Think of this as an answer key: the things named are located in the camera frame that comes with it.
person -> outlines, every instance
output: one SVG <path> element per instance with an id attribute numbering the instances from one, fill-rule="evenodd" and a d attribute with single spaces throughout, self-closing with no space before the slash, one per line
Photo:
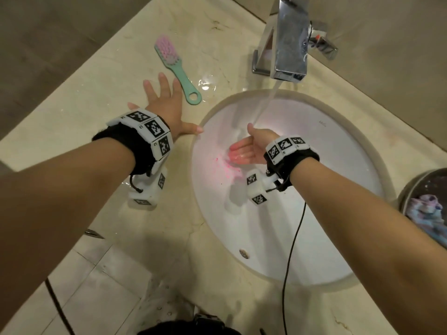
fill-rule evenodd
<path id="1" fill-rule="evenodd" d="M 182 122 L 182 88 L 159 74 L 160 96 L 143 82 L 149 105 L 173 139 L 203 129 Z M 129 103 L 130 109 L 138 108 Z M 265 163 L 278 138 L 248 125 L 249 137 L 229 147 L 234 163 Z M 45 280 L 136 167 L 136 156 L 111 137 L 36 164 L 0 180 L 0 329 Z M 381 198 L 312 157 L 290 182 L 399 334 L 447 329 L 447 252 Z"/>

wall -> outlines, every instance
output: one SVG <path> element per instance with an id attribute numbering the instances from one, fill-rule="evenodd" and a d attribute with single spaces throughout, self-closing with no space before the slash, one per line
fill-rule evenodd
<path id="1" fill-rule="evenodd" d="M 0 0 L 0 139 L 150 0 Z"/>
<path id="2" fill-rule="evenodd" d="M 273 0 L 235 0 L 262 20 Z M 338 48 L 327 67 L 447 150 L 447 0 L 311 0 Z"/>

person's left arm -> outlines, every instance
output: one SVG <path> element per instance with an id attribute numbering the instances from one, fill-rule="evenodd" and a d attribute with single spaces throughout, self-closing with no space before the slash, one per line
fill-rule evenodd
<path id="1" fill-rule="evenodd" d="M 175 139 L 201 127 L 182 122 L 182 87 L 159 75 L 149 81 L 147 110 L 162 117 Z M 129 108 L 138 106 L 128 104 Z M 134 154 L 102 138 L 0 179 L 0 331 L 74 246 L 135 166 Z"/>

pink bristles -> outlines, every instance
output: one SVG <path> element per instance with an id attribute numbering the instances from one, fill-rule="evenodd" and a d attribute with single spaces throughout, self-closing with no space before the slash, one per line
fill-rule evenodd
<path id="1" fill-rule="evenodd" d="M 155 42 L 158 50 L 165 59 L 166 63 L 173 65 L 179 59 L 177 52 L 175 51 L 174 45 L 171 43 L 166 35 L 160 35 Z"/>

sink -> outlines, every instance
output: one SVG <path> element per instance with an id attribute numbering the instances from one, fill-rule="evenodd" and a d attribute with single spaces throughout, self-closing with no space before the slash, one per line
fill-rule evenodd
<path id="1" fill-rule="evenodd" d="M 290 187 L 270 192 L 268 204 L 254 205 L 246 196 L 245 174 L 254 167 L 265 173 L 266 166 L 238 166 L 226 157 L 228 147 L 248 135 L 246 126 L 268 95 L 268 90 L 246 91 L 210 111 L 202 122 L 205 131 L 193 145 L 191 175 L 203 217 L 228 251 L 261 275 L 282 281 L 305 202 Z M 279 90 L 256 127 L 280 135 L 299 134 L 320 155 L 321 163 L 380 197 L 389 196 L 389 176 L 378 153 L 353 124 L 317 99 Z M 323 285 L 351 274 L 307 208 L 288 282 Z"/>

